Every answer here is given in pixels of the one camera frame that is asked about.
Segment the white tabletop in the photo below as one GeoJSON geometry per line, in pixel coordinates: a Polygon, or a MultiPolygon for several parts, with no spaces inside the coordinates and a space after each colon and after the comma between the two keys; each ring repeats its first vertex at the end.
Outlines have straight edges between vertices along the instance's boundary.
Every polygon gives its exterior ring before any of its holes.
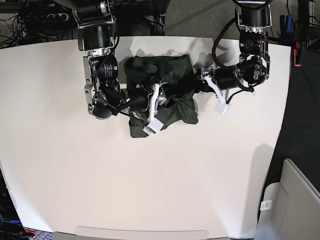
{"type": "MultiPolygon", "coordinates": [[[[238,41],[221,45],[225,62],[238,63],[238,41]]],[[[190,54],[195,64],[212,46],[208,38],[123,37],[116,57],[121,70],[135,55],[190,54]]],[[[88,114],[77,41],[0,50],[0,161],[23,225],[253,237],[290,74],[289,47],[270,44],[269,54],[269,80],[256,95],[235,96],[228,115],[214,111],[213,94],[199,93],[197,125],[180,121],[133,139],[127,117],[88,114]]]]}

